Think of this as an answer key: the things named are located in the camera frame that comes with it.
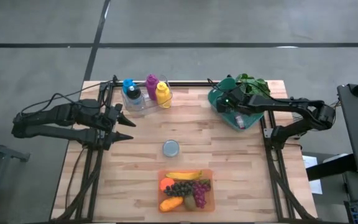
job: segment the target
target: bottle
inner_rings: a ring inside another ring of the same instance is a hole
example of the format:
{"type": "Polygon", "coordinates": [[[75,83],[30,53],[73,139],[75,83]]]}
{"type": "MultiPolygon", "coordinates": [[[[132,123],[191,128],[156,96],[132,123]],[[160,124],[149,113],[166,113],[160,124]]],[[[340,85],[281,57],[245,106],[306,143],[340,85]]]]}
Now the bottle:
{"type": "Polygon", "coordinates": [[[141,110],[143,107],[144,97],[140,88],[137,85],[128,87],[127,89],[128,101],[135,110],[141,110]]]}
{"type": "Polygon", "coordinates": [[[157,96],[155,95],[155,89],[157,89],[157,84],[158,78],[155,75],[150,74],[147,76],[146,89],[151,100],[157,100],[157,96]]]}
{"type": "Polygon", "coordinates": [[[125,94],[127,93],[127,89],[130,86],[136,86],[136,84],[134,83],[134,80],[129,79],[129,78],[124,79],[124,81],[122,82],[122,90],[124,91],[125,94]]]}
{"type": "Polygon", "coordinates": [[[157,96],[157,103],[158,105],[160,105],[160,107],[171,107],[171,93],[165,82],[159,82],[157,84],[157,89],[155,89],[155,95],[157,96]]]}

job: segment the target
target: clear plastic bin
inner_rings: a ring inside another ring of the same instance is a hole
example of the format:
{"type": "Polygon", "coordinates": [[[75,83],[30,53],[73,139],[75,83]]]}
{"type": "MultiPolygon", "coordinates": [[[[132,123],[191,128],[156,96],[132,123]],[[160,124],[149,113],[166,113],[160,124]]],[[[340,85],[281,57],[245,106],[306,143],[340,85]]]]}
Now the clear plastic bin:
{"type": "Polygon", "coordinates": [[[170,90],[170,94],[171,97],[169,98],[169,100],[158,104],[157,101],[151,100],[149,97],[149,94],[147,93],[147,89],[146,89],[146,82],[142,82],[142,83],[137,83],[136,85],[140,88],[141,92],[142,92],[142,99],[141,99],[141,103],[138,104],[133,104],[133,101],[128,98],[128,96],[124,93],[124,90],[121,88],[121,95],[122,95],[122,101],[124,102],[124,106],[126,108],[126,110],[128,112],[133,112],[133,113],[139,113],[139,114],[149,114],[149,113],[153,113],[159,110],[164,110],[167,108],[162,108],[160,107],[160,105],[165,104],[166,102],[172,100],[172,89],[169,85],[169,82],[167,80],[167,78],[163,75],[158,77],[158,80],[160,82],[165,82],[165,84],[167,84],[167,87],[170,90]]]}

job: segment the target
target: pink bottle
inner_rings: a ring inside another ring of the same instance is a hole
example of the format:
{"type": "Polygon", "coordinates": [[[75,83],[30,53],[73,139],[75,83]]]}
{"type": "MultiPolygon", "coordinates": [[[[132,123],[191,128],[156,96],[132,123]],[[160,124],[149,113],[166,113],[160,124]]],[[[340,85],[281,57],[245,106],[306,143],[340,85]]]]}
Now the pink bottle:
{"type": "Polygon", "coordinates": [[[146,89],[149,93],[149,97],[151,100],[157,100],[157,96],[155,95],[155,89],[157,88],[158,83],[159,80],[154,74],[150,74],[147,76],[146,89]]]}

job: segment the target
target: gray floor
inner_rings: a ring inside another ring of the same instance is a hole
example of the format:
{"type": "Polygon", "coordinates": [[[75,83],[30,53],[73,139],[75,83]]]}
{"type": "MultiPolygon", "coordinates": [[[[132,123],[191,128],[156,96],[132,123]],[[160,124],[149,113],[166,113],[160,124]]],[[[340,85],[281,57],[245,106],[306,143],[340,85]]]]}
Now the gray floor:
{"type": "MultiPolygon", "coordinates": [[[[91,43],[103,2],[0,0],[0,43],[91,43]]],[[[358,0],[116,0],[101,41],[358,42],[358,0]]],[[[0,143],[31,153],[26,164],[11,162],[0,223],[48,220],[67,141],[15,139],[12,119],[55,92],[79,90],[90,50],[0,49],[0,143]]],[[[331,103],[338,85],[358,82],[358,48],[99,49],[91,80],[143,79],[148,73],[204,80],[243,72],[284,80],[289,95],[331,103]]],[[[305,152],[351,152],[341,110],[332,129],[310,132],[301,143],[305,152]]],[[[327,185],[327,193],[315,197],[319,217],[346,221],[341,202],[330,200],[337,179],[327,185]]]]}

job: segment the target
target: wooden table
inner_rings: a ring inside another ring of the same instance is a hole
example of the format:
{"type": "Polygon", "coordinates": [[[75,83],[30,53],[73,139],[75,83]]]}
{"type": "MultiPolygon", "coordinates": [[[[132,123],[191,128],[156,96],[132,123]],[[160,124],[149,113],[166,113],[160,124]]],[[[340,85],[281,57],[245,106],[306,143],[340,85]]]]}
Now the wooden table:
{"type": "MultiPolygon", "coordinates": [[[[83,87],[96,83],[85,82],[83,87]]],[[[273,97],[287,97],[283,81],[268,81],[268,85],[273,97]]],[[[98,89],[96,86],[85,90],[81,99],[97,98],[98,89]]],[[[134,136],[134,139],[114,143],[104,152],[95,222],[277,221],[260,124],[242,133],[231,129],[211,110],[207,101],[210,89],[173,87],[172,107],[167,110],[144,117],[124,111],[137,127],[117,125],[116,131],[134,136]],[[167,139],[179,142],[180,153],[176,157],[163,156],[162,144],[167,139]],[[213,170],[215,211],[160,213],[157,208],[157,172],[160,169],[213,170]]],[[[122,103],[119,90],[114,91],[114,105],[122,103]]],[[[290,113],[275,112],[275,117],[278,125],[293,122],[290,113]]],[[[80,151],[80,144],[69,143],[52,218],[64,211],[68,181],[80,151]]],[[[85,154],[71,186],[71,200],[80,189],[85,154]]],[[[283,156],[292,192],[316,217],[300,148],[288,145],[283,156]]],[[[284,216],[288,217],[282,192],[280,198],[284,216]]],[[[88,209],[87,200],[85,202],[84,212],[88,209]]]]}

